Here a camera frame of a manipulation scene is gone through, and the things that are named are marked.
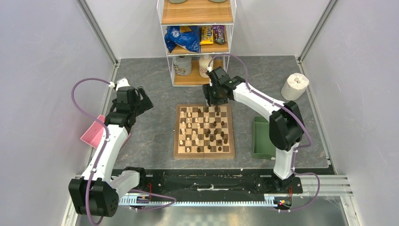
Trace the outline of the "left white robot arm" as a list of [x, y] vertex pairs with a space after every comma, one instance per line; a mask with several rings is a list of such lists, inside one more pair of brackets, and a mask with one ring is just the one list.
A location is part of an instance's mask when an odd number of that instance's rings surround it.
[[100, 146], [79, 179], [68, 189], [78, 214], [112, 217], [119, 200], [131, 189], [143, 192], [148, 185], [144, 168], [126, 167], [115, 179], [112, 171], [120, 149], [127, 140], [136, 117], [153, 108], [143, 87], [125, 86], [116, 92], [103, 124]]

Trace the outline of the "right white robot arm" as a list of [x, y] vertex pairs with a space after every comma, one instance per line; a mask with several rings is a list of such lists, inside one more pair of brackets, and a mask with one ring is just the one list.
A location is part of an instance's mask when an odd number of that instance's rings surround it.
[[231, 78], [222, 67], [208, 67], [209, 83], [203, 85], [208, 106], [219, 106], [233, 100], [262, 115], [269, 123], [269, 139], [276, 148], [276, 160], [271, 175], [271, 186], [278, 192], [290, 188], [294, 179], [293, 153], [304, 134], [303, 119], [294, 101], [276, 100], [251, 86], [245, 79]]

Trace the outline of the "wooden chess board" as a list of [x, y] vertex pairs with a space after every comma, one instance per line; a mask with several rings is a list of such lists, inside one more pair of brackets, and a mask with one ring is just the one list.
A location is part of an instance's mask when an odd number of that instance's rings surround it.
[[[231, 105], [218, 107], [220, 115], [216, 116], [215, 106], [177, 105], [175, 159], [233, 159], [236, 156]], [[181, 111], [185, 112], [184, 117], [180, 116]]]

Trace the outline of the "cream bottle pink lettering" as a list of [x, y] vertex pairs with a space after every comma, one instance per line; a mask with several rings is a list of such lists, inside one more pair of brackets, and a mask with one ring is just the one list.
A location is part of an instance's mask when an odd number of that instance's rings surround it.
[[210, 55], [202, 55], [199, 59], [199, 74], [203, 78], [208, 78], [208, 64], [211, 61], [212, 57]]

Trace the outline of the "pink tray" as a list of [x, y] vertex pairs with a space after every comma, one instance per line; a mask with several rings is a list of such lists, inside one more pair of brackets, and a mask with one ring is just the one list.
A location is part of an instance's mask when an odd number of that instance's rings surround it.
[[105, 150], [121, 149], [131, 136], [129, 128], [124, 125], [125, 122], [117, 114], [100, 115], [80, 139], [96, 149], [106, 140]]

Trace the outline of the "grey bottle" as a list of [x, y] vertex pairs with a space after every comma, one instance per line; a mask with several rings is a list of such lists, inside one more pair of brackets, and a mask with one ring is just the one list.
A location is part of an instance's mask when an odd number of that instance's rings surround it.
[[173, 59], [173, 66], [176, 74], [189, 75], [192, 71], [192, 58], [191, 56], [177, 56]]

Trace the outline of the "yellow candy bag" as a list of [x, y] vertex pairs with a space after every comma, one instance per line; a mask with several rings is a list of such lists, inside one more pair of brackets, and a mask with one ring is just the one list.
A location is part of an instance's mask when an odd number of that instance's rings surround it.
[[200, 31], [201, 31], [200, 45], [214, 44], [214, 33], [212, 26], [201, 26]]

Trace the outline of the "brown candy bag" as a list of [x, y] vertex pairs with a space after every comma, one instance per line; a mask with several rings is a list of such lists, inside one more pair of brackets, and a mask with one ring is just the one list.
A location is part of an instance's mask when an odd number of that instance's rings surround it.
[[212, 30], [214, 33], [214, 43], [224, 45], [226, 43], [225, 37], [225, 26], [224, 25], [213, 25]]

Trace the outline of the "blue snack bag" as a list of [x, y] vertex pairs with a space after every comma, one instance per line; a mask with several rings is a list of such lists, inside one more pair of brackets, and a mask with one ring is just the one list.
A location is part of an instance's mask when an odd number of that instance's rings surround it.
[[190, 52], [200, 52], [199, 26], [168, 26], [164, 37], [166, 47], [171, 53], [176, 46]]

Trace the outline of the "green tray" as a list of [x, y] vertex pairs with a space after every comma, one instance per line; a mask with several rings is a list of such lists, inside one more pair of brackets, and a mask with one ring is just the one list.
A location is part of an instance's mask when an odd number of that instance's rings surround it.
[[269, 137], [269, 122], [262, 116], [253, 119], [252, 140], [253, 158], [276, 160], [276, 148]]

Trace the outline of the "white paper towel roll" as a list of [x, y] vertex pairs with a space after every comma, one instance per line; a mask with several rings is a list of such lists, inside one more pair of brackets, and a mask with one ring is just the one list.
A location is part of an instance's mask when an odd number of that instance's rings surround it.
[[309, 84], [310, 81], [305, 75], [291, 74], [281, 89], [281, 95], [288, 101], [297, 100], [306, 91]]

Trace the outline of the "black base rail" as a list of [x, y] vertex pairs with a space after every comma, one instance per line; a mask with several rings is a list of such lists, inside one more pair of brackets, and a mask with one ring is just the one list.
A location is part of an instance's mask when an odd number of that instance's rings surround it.
[[277, 207], [282, 199], [303, 193], [300, 178], [282, 185], [271, 174], [271, 169], [150, 169], [120, 204]]

